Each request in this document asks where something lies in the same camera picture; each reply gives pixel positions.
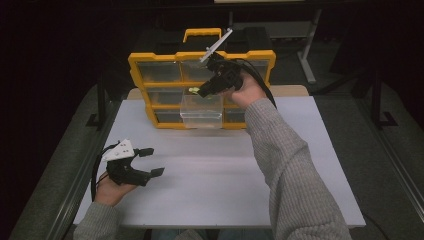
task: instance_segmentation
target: dark background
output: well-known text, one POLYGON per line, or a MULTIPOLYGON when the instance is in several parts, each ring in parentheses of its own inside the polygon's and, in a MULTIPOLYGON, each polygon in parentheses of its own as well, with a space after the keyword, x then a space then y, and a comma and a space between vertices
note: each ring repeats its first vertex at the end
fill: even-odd
MULTIPOLYGON (((112 98, 119 99, 133 88, 127 58, 144 29, 225 28, 228 24, 228 9, 143 10, 157 7, 160 1, 121 1, 120 5, 113 1, 84 2, 0 3, 4 153, 0 176, 5 218, 1 221, 1 239, 13 229, 78 104, 99 76, 106 80, 112 98), (112 88, 116 81, 121 82, 120 87, 112 88)), ((367 2, 326 7, 315 38, 344 40, 333 67, 336 72, 349 73, 373 57, 382 79, 398 92, 421 127, 422 9, 419 2, 396 1, 384 6, 367 2)), ((312 11, 310 6, 292 6, 284 11, 241 8, 234 20, 305 20, 312 11)))

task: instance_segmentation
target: yellow storage organizer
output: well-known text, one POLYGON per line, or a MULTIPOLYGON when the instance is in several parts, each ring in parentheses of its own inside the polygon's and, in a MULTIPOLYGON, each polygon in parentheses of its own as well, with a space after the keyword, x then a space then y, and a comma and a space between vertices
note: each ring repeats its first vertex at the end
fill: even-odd
MULTIPOLYGON (((128 58, 131 77, 141 91, 146 113, 153 125, 156 128, 172 129, 187 129, 193 126, 245 128, 243 110, 230 101, 221 100, 219 96, 210 96, 206 100, 211 101, 208 104, 214 105, 214 113, 221 109, 220 114, 200 115, 206 119, 199 119, 199 115, 190 115, 196 118, 189 119, 190 123, 192 120, 198 120, 200 124, 187 124, 187 119, 184 119, 185 112, 181 112, 185 111, 185 107, 182 110, 181 105, 183 96, 186 99, 184 102, 188 101, 188 98, 195 104, 204 101, 195 99, 201 98, 200 96, 189 96, 187 89, 199 87, 213 76, 204 66, 207 60, 201 64, 199 59, 205 54, 206 47, 210 47, 221 37, 221 29, 187 29, 182 36, 181 33, 168 34, 158 30, 145 33, 141 36, 138 49, 136 48, 128 58), (212 120, 213 124, 202 125, 203 121, 209 120, 212 120)), ((228 60, 249 61, 269 87, 269 76, 276 58, 271 46, 264 29, 246 28, 234 31, 216 52, 228 60)))

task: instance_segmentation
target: metal stand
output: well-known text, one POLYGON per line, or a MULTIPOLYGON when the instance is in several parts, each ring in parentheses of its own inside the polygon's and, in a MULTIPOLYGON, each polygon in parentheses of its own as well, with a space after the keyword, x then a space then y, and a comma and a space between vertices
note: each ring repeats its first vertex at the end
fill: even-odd
POLYGON ((314 74, 312 73, 311 67, 308 63, 308 53, 309 49, 311 48, 312 41, 314 40, 315 31, 318 26, 318 21, 321 16, 321 9, 316 10, 314 19, 309 27, 308 35, 306 37, 306 46, 302 51, 299 51, 297 53, 297 56, 299 57, 300 64, 302 65, 303 72, 305 72, 306 79, 308 80, 308 83, 314 84, 316 83, 316 79, 314 77, 314 74))

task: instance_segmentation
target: forearm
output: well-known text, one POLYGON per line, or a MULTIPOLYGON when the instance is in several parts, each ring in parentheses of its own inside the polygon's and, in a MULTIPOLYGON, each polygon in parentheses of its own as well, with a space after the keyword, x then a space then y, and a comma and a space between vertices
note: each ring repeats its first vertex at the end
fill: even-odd
POLYGON ((246 110, 255 158, 270 187, 275 239, 350 239, 341 212, 312 163, 309 148, 268 99, 246 110))
POLYGON ((74 232, 74 239, 114 239, 118 231, 118 211, 93 202, 74 232))

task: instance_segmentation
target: human arm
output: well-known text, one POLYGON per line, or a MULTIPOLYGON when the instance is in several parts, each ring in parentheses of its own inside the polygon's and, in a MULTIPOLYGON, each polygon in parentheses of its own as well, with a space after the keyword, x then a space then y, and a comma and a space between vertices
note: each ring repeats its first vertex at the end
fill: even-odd
POLYGON ((250 75, 224 93, 246 109, 255 158, 270 187, 275 239, 350 239, 340 209, 317 173, 308 145, 283 120, 250 75))
POLYGON ((105 173, 100 179, 96 197, 74 231, 76 240, 114 239, 119 226, 119 214, 114 206, 136 188, 130 184, 117 185, 105 173))

